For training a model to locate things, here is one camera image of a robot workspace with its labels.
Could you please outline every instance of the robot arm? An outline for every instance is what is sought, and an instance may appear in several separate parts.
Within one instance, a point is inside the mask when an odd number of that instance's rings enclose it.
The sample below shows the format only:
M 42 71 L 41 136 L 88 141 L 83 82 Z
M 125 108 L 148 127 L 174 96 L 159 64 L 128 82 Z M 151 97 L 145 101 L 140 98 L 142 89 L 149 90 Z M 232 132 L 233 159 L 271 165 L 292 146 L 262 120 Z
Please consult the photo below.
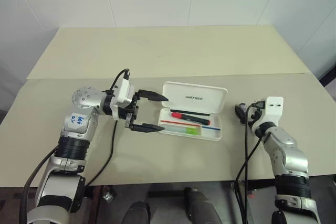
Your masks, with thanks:
M 48 160 L 36 191 L 35 208 L 27 215 L 27 223 L 68 224 L 69 213 L 76 212 L 83 198 L 85 178 L 80 175 L 86 165 L 86 153 L 93 139 L 99 115 L 125 119 L 125 127 L 140 132 L 155 132 L 164 128 L 152 124 L 134 124 L 137 101 L 140 97 L 151 101 L 167 101 L 152 91 L 134 91 L 129 72 L 104 92 L 82 87 L 72 96 L 71 114 L 66 116 L 58 146 Z
M 277 194 L 273 213 L 274 224 L 320 224 L 316 202 L 311 198 L 308 161 L 286 131 L 278 127 L 284 99 L 268 97 L 253 104 L 252 122 L 248 122 L 254 134 L 262 137 L 265 151 L 269 154 L 275 176 Z

